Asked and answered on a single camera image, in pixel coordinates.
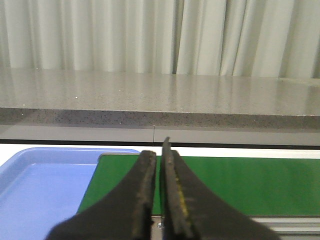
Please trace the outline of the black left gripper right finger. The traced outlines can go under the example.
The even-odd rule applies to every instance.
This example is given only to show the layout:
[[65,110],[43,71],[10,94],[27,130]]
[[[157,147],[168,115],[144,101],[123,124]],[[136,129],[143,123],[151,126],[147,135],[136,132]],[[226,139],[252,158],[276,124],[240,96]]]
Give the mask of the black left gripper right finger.
[[213,193],[170,139],[162,144],[161,214],[165,240],[278,240],[279,235]]

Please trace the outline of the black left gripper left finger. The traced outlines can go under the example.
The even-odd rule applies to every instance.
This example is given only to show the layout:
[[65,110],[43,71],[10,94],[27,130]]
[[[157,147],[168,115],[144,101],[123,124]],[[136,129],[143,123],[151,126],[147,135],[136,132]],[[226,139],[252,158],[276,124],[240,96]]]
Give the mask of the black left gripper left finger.
[[48,240],[149,240],[157,157],[142,151],[122,180],[102,199],[53,227]]

